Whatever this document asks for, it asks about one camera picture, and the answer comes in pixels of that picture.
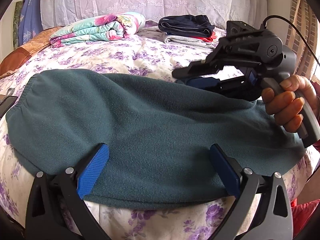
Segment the person right hand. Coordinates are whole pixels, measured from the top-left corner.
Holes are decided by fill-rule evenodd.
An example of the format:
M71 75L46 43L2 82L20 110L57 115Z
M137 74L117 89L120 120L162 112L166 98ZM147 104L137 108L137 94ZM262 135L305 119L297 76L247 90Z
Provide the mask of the person right hand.
M284 92L276 95L271 88L262 91L266 112L273 115L276 123L287 132L296 132L303 122L300 114L305 103L309 103L314 115L319 116L319 97L312 83L304 76L293 75L282 81Z

